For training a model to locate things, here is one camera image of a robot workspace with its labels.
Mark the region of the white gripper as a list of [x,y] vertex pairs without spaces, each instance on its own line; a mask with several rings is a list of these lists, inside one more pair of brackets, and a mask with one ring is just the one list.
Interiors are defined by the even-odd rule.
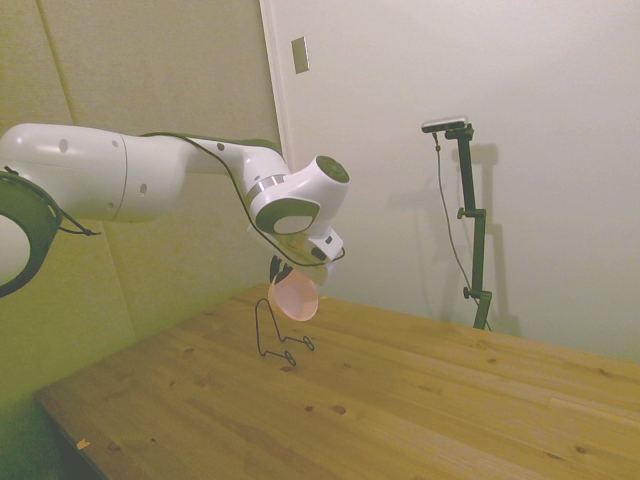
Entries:
[[[248,226],[247,232],[250,238],[265,247],[271,255],[274,255],[269,266],[270,281],[273,281],[276,276],[278,281],[283,281],[293,268],[299,270],[317,285],[324,285],[328,280],[332,270],[332,261],[329,259],[321,260],[314,256],[311,253],[312,244],[305,235],[302,235],[301,241],[298,242],[297,234],[276,238],[251,225]],[[280,260],[287,264],[281,271]]]

